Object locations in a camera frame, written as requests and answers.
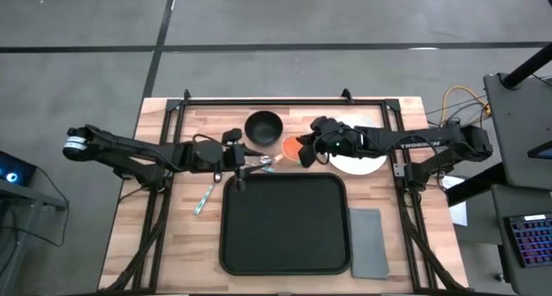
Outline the striped teal-handled fork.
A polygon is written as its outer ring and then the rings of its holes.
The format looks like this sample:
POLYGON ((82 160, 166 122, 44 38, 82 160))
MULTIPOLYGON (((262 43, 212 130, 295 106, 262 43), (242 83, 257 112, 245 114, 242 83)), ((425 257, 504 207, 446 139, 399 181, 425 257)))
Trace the striped teal-handled fork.
POLYGON ((198 205, 196 206, 195 210, 194 210, 194 214, 195 215, 199 215, 200 212, 202 211, 203 207, 204 207, 204 204, 207 202, 207 200, 209 199, 210 197, 210 194, 212 193, 213 189, 214 189, 215 185, 212 184, 209 186, 209 188, 207 189, 206 193, 203 195, 203 197, 200 199, 198 205))

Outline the grey metal stand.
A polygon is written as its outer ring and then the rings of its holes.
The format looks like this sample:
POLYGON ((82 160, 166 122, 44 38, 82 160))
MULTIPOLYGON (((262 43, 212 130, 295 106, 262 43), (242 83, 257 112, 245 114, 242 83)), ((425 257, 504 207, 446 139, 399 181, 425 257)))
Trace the grey metal stand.
POLYGON ((22 226, 15 229, 15 244, 9 253, 6 268, 0 268, 0 296, 12 296, 22 262, 31 243, 30 232, 34 232, 38 226, 42 208, 49 205, 56 211, 65 211, 68 202, 63 198, 48 196, 44 192, 10 184, 4 180, 0 180, 0 197, 7 197, 10 201, 22 201, 22 205, 28 209, 26 217, 16 220, 22 226))

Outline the black aluminium table frame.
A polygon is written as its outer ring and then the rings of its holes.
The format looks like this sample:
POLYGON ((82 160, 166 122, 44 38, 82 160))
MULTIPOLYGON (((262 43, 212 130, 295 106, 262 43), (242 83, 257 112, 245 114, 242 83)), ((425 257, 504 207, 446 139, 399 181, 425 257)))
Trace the black aluminium table frame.
MULTIPOLYGON (((241 127, 257 110, 275 112, 285 135, 304 135, 319 116, 361 115, 388 128, 427 127, 419 97, 357 98, 192 98, 183 110, 166 113, 166 98, 148 98, 137 120, 135 138, 158 142, 200 133, 219 138, 226 130, 241 127)), ((429 284, 429 270, 419 248, 406 243, 398 205, 405 196, 397 192, 392 163, 366 176, 344 175, 348 203, 354 208, 377 209, 381 214, 389 273, 386 280, 356 279, 350 272, 337 275, 233 276, 219 263, 223 186, 215 185, 199 215, 194 210, 212 178, 208 174, 176 175, 172 187, 160 266, 147 254, 143 268, 129 282, 148 294, 381 294, 411 293, 417 283, 429 284)))

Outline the white paper sheet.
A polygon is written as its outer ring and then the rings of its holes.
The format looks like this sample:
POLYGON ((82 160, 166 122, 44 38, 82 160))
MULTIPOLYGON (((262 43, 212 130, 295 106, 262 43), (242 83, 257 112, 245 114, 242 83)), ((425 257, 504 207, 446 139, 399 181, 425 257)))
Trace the white paper sheet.
MULTIPOLYGON (((442 178, 442 186, 446 190, 448 190, 453 186, 459 185, 463 181, 464 179, 462 178, 445 175, 442 178)), ((459 203, 458 205, 450 206, 449 212, 453 224, 467 227, 467 207, 465 202, 459 203)))

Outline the grey cloth napkin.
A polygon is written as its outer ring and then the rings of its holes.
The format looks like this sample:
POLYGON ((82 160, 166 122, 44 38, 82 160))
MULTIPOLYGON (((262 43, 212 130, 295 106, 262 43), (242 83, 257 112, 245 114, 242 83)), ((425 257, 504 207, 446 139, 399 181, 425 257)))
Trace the grey cloth napkin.
POLYGON ((377 209, 349 209, 352 275, 357 279, 386 280, 389 266, 377 209))

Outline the black bowl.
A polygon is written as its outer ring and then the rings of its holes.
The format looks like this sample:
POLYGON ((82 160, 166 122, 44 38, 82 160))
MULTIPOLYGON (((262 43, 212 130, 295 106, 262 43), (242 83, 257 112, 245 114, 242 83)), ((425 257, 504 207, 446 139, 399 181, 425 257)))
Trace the black bowl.
POLYGON ((247 138, 259 146, 273 145, 281 137, 283 128, 280 117, 268 110, 255 112, 244 125, 247 138))

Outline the dark grey standing desk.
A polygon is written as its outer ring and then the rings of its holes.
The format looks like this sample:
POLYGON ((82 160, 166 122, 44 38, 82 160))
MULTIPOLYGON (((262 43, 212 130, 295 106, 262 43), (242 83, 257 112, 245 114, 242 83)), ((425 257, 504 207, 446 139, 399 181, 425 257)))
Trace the dark grey standing desk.
POLYGON ((531 78, 510 90, 502 76, 486 75, 483 81, 505 177, 512 186, 552 191, 552 159, 528 156, 552 141, 552 86, 531 78))

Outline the black plastic tray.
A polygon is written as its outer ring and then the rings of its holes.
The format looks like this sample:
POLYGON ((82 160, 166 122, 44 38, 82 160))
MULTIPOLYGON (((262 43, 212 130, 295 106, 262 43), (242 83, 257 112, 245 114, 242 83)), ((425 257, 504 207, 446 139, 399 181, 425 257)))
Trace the black plastic tray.
POLYGON ((348 197, 333 173, 253 173, 223 188, 219 263, 238 276, 335 275, 352 259, 348 197))

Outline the white round plate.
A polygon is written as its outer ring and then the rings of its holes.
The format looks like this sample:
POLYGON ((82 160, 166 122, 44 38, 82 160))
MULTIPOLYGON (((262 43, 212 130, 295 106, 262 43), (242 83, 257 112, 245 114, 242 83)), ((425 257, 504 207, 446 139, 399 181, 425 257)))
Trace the white round plate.
MULTIPOLYGON (((361 115, 342 115, 336 117, 337 122, 343 122, 350 127, 363 126, 379 128, 371 117, 361 115)), ((367 175, 380 169, 386 162, 385 156, 378 158, 352 158, 343 155, 331 156, 329 163, 340 171, 353 175, 367 175)))

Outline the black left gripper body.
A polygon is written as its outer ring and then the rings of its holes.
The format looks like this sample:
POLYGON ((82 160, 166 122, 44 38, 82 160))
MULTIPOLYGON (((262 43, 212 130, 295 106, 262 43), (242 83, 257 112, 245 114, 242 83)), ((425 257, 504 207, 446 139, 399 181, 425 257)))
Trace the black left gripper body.
POLYGON ((234 173, 236 178, 244 179, 246 171, 244 146, 234 143, 225 147, 214 141, 194 142, 191 148, 191 173, 213 173, 214 179, 221 179, 223 173, 234 173))

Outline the grey keyboard desk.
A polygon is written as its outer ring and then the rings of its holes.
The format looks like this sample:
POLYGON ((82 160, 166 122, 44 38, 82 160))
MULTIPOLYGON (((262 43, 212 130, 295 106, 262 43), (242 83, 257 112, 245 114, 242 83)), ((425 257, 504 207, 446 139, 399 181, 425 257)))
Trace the grey keyboard desk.
POLYGON ((505 281, 521 296, 552 296, 552 267, 522 268, 505 230, 505 217, 552 213, 552 193, 494 185, 492 198, 502 244, 499 254, 505 281))

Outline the orange cup with handle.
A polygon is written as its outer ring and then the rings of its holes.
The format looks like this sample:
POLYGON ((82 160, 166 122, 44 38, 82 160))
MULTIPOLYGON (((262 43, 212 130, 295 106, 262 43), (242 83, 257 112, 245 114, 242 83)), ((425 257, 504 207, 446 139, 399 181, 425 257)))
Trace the orange cup with handle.
POLYGON ((274 157, 275 163, 299 163, 299 150, 303 145, 297 140, 296 136, 286 137, 281 144, 281 153, 274 157))

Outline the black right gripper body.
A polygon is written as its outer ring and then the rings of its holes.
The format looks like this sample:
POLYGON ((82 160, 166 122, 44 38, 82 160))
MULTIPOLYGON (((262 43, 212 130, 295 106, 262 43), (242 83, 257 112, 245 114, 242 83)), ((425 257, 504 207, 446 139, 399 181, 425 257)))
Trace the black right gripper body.
POLYGON ((312 145, 318 146, 319 154, 355 157, 357 133, 347 124, 343 122, 339 123, 342 123, 342 130, 340 132, 319 136, 312 145))

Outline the black pole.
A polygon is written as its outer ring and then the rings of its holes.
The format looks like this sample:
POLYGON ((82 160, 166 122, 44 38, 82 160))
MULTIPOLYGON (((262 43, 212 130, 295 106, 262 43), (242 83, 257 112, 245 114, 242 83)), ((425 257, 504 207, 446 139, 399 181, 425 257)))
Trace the black pole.
POLYGON ((510 90, 515 90, 516 86, 526 80, 531 74, 547 65, 552 60, 552 42, 543 47, 536 54, 527 59, 522 65, 513 72, 507 74, 501 79, 502 85, 510 90))

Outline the backlit computer keyboard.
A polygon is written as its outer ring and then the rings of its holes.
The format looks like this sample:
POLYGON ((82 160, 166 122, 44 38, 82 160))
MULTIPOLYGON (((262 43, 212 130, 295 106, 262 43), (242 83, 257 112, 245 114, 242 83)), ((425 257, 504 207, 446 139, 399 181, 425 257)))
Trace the backlit computer keyboard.
POLYGON ((505 217, 504 222, 522 268, 552 267, 552 213, 505 217))

